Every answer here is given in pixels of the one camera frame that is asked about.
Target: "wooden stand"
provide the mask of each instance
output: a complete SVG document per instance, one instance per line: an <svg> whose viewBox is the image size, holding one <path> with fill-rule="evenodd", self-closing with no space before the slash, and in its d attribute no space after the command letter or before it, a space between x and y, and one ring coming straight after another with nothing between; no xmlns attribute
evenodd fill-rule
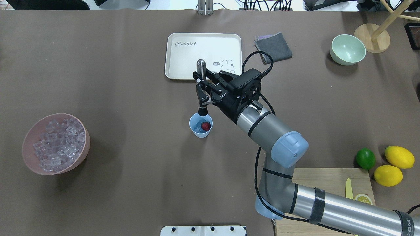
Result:
<svg viewBox="0 0 420 236"><path fill-rule="evenodd" d="M395 9L395 11L393 11L391 7L385 2L385 0L381 0L381 3L391 13L390 16L388 16L388 18L380 26L368 23L357 27L356 31L354 32L354 36L363 42L366 47L366 51L368 52L381 53L385 51L391 44L391 38L385 29L395 19L400 17L404 19L420 21L420 18L417 17L401 15L401 13L403 13L412 2L414 2L414 0L405 0L400 4L399 7L397 7L397 9Z"/></svg>

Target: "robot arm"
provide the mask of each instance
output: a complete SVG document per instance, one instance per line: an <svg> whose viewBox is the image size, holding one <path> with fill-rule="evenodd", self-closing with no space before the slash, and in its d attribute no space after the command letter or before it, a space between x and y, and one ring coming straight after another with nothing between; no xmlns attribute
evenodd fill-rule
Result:
<svg viewBox="0 0 420 236"><path fill-rule="evenodd" d="M224 71L211 73L205 62L197 62L199 114L207 114L213 104L262 147L267 155L259 192L257 212L271 219L281 219L284 212L360 236L420 236L420 218L399 211L386 210L363 202L309 188L292 182L294 165L309 145L302 136L284 124L258 102L261 78L267 73L255 69L240 76Z"/></svg>

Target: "white mounting plate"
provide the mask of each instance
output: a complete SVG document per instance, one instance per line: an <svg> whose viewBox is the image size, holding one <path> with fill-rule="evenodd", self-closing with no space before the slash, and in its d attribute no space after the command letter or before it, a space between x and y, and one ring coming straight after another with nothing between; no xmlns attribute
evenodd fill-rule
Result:
<svg viewBox="0 0 420 236"><path fill-rule="evenodd" d="M247 236L246 228L246 226L165 226L160 231L160 236Z"/></svg>
<svg viewBox="0 0 420 236"><path fill-rule="evenodd" d="M199 59L205 60L212 72L241 75L241 45L236 34L173 33L166 47L165 75L170 79L193 79Z"/></svg>

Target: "metal bracket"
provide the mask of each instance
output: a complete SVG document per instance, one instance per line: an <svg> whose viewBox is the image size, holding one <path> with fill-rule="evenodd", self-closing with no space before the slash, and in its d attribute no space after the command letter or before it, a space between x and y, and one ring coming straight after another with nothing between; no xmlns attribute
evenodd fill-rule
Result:
<svg viewBox="0 0 420 236"><path fill-rule="evenodd" d="M165 226L160 236L246 236L246 226Z"/></svg>
<svg viewBox="0 0 420 236"><path fill-rule="evenodd" d="M197 14L211 16L213 12L213 0L198 0Z"/></svg>

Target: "blue paper cup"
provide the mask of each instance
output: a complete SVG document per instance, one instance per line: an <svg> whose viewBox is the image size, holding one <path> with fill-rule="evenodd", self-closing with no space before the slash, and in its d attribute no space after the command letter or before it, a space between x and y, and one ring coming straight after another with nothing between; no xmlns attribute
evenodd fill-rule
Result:
<svg viewBox="0 0 420 236"><path fill-rule="evenodd" d="M206 121L210 122L210 130L207 132L201 128L201 123ZM205 138L207 135L209 135L211 129L213 128L213 120L209 115L200 116L198 113L195 113L189 119L189 127L195 136L199 138Z"/></svg>

